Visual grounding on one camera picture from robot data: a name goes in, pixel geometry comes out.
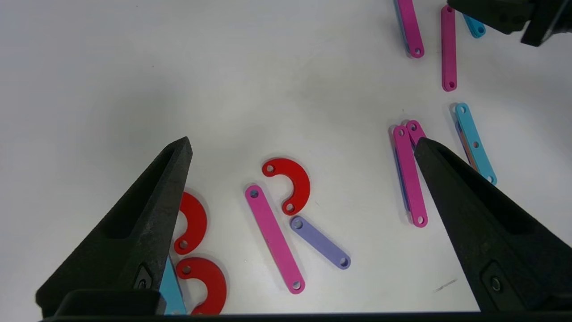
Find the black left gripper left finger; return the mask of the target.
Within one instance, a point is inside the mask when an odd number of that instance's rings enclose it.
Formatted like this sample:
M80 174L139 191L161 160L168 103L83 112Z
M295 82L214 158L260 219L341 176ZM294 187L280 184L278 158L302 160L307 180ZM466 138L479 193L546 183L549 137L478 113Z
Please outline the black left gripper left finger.
M160 285L192 147L168 144L37 290L44 319L163 315Z

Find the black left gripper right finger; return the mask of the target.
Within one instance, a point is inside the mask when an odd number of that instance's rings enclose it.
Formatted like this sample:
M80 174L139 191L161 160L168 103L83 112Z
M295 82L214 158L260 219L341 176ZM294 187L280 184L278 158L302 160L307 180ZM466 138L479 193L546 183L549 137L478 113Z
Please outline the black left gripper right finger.
M571 312L571 247L441 143L414 155L479 309Z

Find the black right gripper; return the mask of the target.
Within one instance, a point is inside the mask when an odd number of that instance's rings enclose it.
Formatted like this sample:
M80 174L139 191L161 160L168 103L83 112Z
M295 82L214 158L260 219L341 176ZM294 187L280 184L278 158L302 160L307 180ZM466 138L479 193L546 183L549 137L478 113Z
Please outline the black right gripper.
M572 32L570 0L448 0L448 6L503 34L522 31L521 43L539 47L552 35Z

